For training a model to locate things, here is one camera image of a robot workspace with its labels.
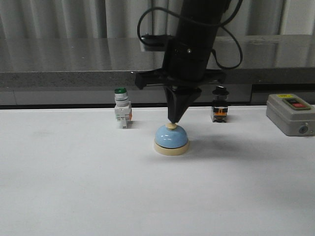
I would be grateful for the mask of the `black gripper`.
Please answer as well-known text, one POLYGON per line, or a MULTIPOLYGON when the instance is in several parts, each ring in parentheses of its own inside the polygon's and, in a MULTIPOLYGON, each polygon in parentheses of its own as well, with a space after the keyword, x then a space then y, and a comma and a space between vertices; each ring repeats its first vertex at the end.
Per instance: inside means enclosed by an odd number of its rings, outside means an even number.
POLYGON ((223 71, 207 69, 210 54, 210 48, 190 47, 175 38, 170 39, 162 68, 137 73, 135 85, 139 89, 164 86, 168 119, 179 122, 187 108, 201 95, 202 90, 197 86, 222 84, 226 79, 223 71), (186 88, 173 90, 170 86, 186 88))

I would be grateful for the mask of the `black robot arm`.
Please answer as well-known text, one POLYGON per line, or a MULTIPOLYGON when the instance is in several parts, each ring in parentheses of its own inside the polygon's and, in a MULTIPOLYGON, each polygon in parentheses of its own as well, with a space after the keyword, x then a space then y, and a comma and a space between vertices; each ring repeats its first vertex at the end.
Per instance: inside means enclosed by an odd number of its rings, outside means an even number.
POLYGON ((207 69, 207 64, 228 5, 226 0, 184 1, 176 34, 167 42, 162 67, 136 74, 139 89, 163 86, 171 123, 178 123, 201 95, 201 85, 225 79, 224 72, 207 69))

